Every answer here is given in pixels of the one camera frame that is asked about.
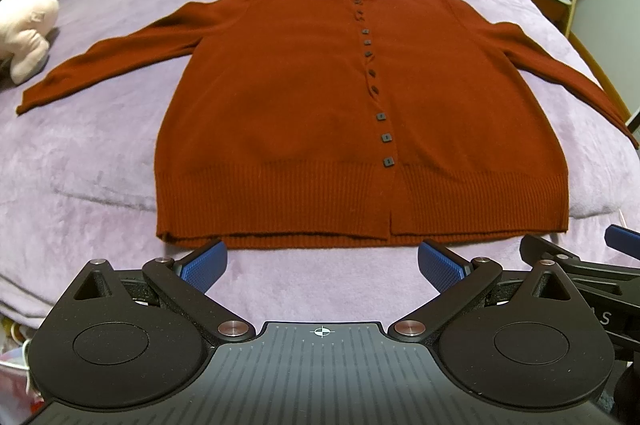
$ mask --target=ribbed hem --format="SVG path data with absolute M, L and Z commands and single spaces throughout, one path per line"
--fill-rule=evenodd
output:
M 192 248 L 359 248 L 506 239 L 568 228 L 566 174 L 284 162 L 157 171 L 158 237 Z
M 448 172 L 401 166 L 392 204 L 394 235 L 566 231 L 568 173 Z
M 388 239 L 393 172 L 373 164 L 219 164 L 156 170 L 158 236 L 335 234 Z

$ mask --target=bed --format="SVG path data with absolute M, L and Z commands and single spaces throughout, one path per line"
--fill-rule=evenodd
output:
M 37 327 L 89 260 L 116 269 L 183 250 L 155 236 L 156 134 L 188 57 L 107 80 L 17 117 L 22 91 L 98 40 L 128 34 L 188 1 L 60 0 L 58 33 L 43 73 L 0 86 L 0 312 Z M 465 0 L 488 20 L 513 21 L 552 56 L 593 79 L 587 65 L 529 0 Z M 583 260 L 632 265 L 604 243 L 610 224 L 640 228 L 640 161 L 603 117 L 564 88 L 523 73 L 564 150 L 570 223 L 548 239 Z M 505 269 L 528 269 L 519 238 L 452 247 Z M 265 321 L 381 321 L 436 295 L 416 249 L 232 250 L 208 292 L 260 328 Z

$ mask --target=metal pivot screw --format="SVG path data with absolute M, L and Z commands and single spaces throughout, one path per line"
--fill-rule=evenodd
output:
M 424 324 L 417 320 L 401 320 L 395 323 L 394 329 L 396 333 L 404 337 L 417 337 L 427 330 Z
M 246 322 L 239 320 L 228 320 L 218 326 L 218 332 L 226 337 L 239 337 L 249 331 Z

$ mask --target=cardigan sleeve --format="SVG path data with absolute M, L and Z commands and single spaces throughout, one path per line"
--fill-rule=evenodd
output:
M 498 22 L 491 24 L 462 0 L 446 0 L 460 23 L 469 29 L 482 45 L 500 49 L 518 69 L 564 86 L 572 95 L 593 107 L 638 148 L 634 136 L 607 94 L 598 85 L 574 68 L 559 62 L 542 47 L 526 36 L 517 24 Z
M 16 113 L 23 114 L 33 107 L 65 98 L 107 78 L 162 60 L 190 55 L 208 32 L 236 22 L 250 2 L 189 2 L 130 35 L 97 42 L 86 53 L 63 62 L 44 80 L 26 89 Z

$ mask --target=cardigan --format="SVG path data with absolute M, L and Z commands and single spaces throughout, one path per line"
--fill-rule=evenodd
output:
M 601 88 L 462 0 L 189 2 L 59 65 L 17 112 L 183 55 L 154 173 L 157 235 L 185 247 L 566 231 L 564 154 L 518 69 L 637 146 Z

